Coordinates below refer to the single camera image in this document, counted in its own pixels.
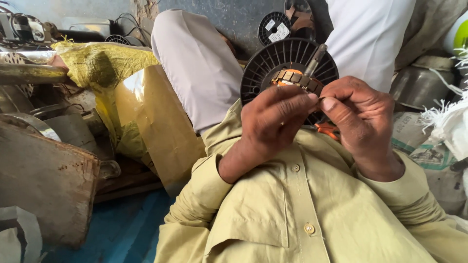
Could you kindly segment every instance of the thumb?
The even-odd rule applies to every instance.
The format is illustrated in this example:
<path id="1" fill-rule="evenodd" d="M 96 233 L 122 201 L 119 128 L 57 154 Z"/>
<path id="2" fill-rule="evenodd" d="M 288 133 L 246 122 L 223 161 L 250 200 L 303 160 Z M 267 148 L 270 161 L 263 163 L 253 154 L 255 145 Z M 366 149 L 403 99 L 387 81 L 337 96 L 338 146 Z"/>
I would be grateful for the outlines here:
<path id="1" fill-rule="evenodd" d="M 330 120 L 338 126 L 342 134 L 355 133 L 365 127 L 364 121 L 359 118 L 348 106 L 333 97 L 325 97 L 320 107 Z"/>

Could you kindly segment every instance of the yellow sack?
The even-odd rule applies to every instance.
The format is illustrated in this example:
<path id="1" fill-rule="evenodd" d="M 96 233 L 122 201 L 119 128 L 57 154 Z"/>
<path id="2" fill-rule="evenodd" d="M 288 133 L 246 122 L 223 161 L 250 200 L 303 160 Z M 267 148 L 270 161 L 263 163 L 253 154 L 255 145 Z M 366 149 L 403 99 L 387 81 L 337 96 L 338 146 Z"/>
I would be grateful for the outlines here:
<path id="1" fill-rule="evenodd" d="M 137 71 L 160 64 L 153 53 L 114 43 L 59 42 L 52 48 L 70 69 L 71 80 L 81 88 L 92 88 L 96 110 L 109 130 L 116 153 L 143 157 L 147 150 L 136 122 L 120 125 L 114 88 Z"/>

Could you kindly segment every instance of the wire spool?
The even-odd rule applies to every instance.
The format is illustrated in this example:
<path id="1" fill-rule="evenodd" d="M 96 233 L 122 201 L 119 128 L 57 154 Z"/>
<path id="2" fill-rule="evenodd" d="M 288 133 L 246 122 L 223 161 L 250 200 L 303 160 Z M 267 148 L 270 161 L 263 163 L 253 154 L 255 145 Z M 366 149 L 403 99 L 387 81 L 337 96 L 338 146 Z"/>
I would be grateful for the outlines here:
<path id="1" fill-rule="evenodd" d="M 106 38 L 105 42 L 114 42 L 114 43 L 124 44 L 128 46 L 132 45 L 125 37 L 121 35 L 110 35 Z"/>
<path id="2" fill-rule="evenodd" d="M 241 101 L 245 105 L 260 92 L 271 86 L 273 75 L 286 69 L 304 72 L 318 49 L 318 44 L 302 38 L 287 38 L 265 46 L 247 63 L 241 80 Z M 339 78 L 338 68 L 327 52 L 320 61 L 314 75 L 323 85 Z M 304 125 L 314 125 L 323 119 L 323 113 L 308 116 Z"/>
<path id="3" fill-rule="evenodd" d="M 258 39 L 263 46 L 288 38 L 291 34 L 291 22 L 281 12 L 266 15 L 258 26 Z"/>

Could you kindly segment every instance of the metal rod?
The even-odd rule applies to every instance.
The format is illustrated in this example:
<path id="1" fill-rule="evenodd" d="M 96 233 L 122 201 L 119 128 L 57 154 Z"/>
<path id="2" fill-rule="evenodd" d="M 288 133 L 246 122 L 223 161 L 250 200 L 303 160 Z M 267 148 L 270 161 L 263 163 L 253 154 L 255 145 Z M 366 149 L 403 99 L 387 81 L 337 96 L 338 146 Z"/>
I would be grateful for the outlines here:
<path id="1" fill-rule="evenodd" d="M 306 71 L 304 72 L 304 76 L 309 77 L 309 78 L 312 77 L 317 66 L 320 63 L 320 60 L 323 58 L 323 55 L 325 55 L 327 48 L 328 47 L 325 44 L 321 44 L 319 46 L 317 52 L 312 57 L 312 61 L 310 61 L 309 65 L 307 66 Z"/>
<path id="2" fill-rule="evenodd" d="M 64 83 L 66 73 L 57 66 L 0 63 L 0 85 Z"/>

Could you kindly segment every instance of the khaki shirt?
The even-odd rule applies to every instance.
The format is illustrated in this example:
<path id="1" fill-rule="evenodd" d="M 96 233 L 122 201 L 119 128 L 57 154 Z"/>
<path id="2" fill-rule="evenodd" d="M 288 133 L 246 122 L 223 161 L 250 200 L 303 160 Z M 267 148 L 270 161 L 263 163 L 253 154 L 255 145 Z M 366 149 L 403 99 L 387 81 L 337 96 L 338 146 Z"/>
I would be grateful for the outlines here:
<path id="1" fill-rule="evenodd" d="M 364 178 L 339 143 L 300 130 L 287 149 L 234 185 L 217 171 L 241 137 L 241 103 L 203 134 L 192 169 L 160 227 L 157 263 L 468 262 L 468 234 L 404 154 L 397 181 Z"/>

